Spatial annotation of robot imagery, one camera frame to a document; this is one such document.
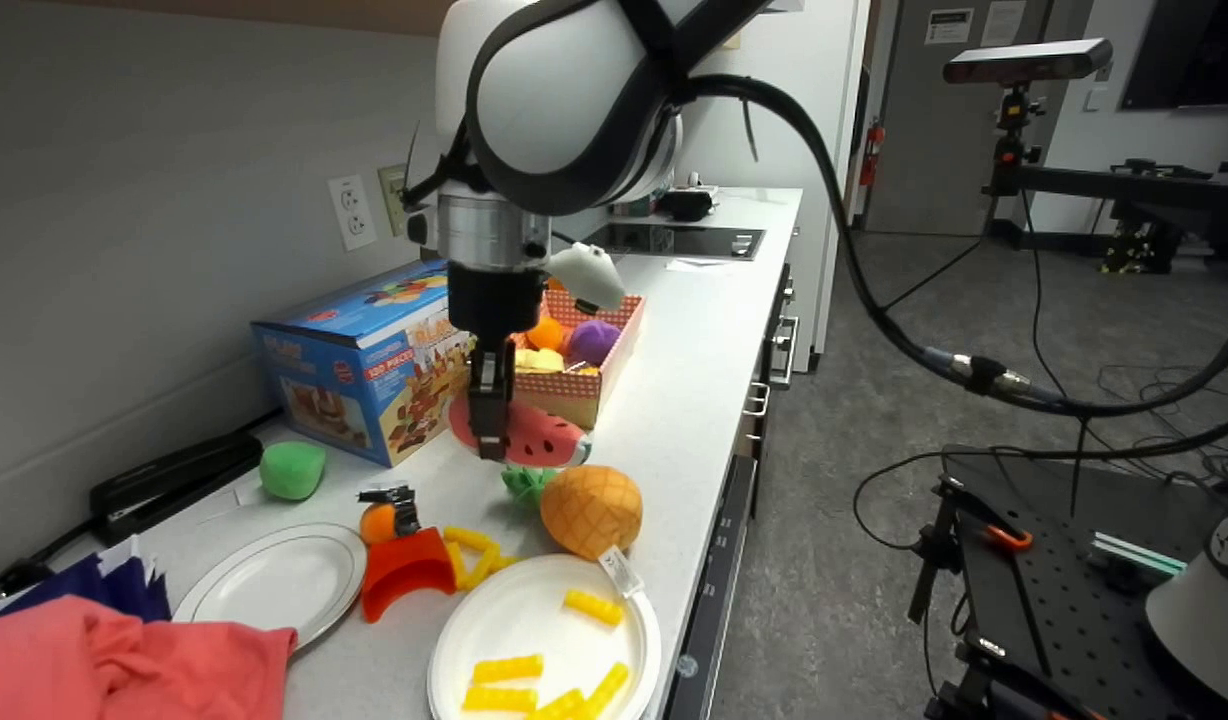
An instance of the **pink cloth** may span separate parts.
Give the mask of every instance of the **pink cloth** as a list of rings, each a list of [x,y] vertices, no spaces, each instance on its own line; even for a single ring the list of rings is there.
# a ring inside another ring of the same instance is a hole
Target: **pink cloth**
[[[0,720],[281,720],[290,642],[51,602],[0,620]]]

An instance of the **cardboard box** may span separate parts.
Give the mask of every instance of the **cardboard box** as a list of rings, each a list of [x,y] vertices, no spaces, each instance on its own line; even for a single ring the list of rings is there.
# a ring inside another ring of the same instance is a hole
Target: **cardboard box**
[[[546,287],[545,310],[546,310],[550,319],[558,319],[568,327],[583,323],[583,314],[576,314],[576,299],[564,287]],[[568,417],[583,434],[597,429],[601,404],[612,391],[621,365],[629,357],[629,343],[638,327],[643,297],[624,297],[624,304],[617,314],[601,314],[601,316],[621,327],[605,365],[601,367],[576,367],[576,373],[541,373],[541,377],[521,373],[517,377],[517,404],[534,404],[534,410],[546,410],[556,417]]]
[[[448,426],[471,336],[448,323],[448,264],[409,264],[353,294],[256,319],[290,426],[395,464]]]

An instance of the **cereal box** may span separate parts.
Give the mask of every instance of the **cereal box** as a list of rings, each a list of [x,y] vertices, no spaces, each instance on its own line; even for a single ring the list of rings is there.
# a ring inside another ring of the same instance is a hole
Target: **cereal box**
[[[374,464],[442,429],[471,354],[471,336],[448,323],[442,262],[256,319],[256,343],[290,426]]]

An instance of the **white counter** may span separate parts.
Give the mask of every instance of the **white counter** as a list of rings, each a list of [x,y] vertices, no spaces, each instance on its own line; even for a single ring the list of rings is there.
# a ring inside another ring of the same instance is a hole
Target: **white counter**
[[[605,401],[601,429],[593,434],[593,459],[624,468],[643,487],[646,516],[630,560],[658,618],[667,660],[688,629],[705,545],[795,211],[799,194],[720,194],[705,226],[764,227],[757,262],[617,262],[629,294],[643,297],[643,319]],[[325,487],[290,508],[265,506],[256,471],[249,471],[144,539],[152,545],[149,554],[164,560],[169,596],[180,603],[184,591],[242,539],[305,522],[357,523],[357,493],[392,485],[414,487],[424,523],[488,529],[517,557],[546,549],[534,516],[509,500],[498,468],[464,451],[453,434],[437,438],[392,471],[332,451]],[[414,591],[395,602],[380,623],[347,618],[327,642],[295,660],[287,718],[424,718],[424,673],[453,607],[453,596]]]

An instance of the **white plate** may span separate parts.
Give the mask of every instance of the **white plate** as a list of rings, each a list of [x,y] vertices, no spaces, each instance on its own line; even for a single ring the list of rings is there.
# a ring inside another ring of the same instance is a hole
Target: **white plate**
[[[363,584],[368,549],[339,523],[295,523],[216,565],[170,620],[295,629],[295,649],[319,642]]]
[[[546,706],[568,689],[593,691],[621,660],[630,669],[629,689],[605,718],[643,718],[658,683],[658,629],[646,596],[624,596],[624,623],[605,629],[564,607],[568,589],[612,596],[601,565],[576,557],[521,560],[456,603],[429,673],[429,709],[437,720],[461,720],[471,669],[493,658],[545,658],[545,678],[530,683]]]

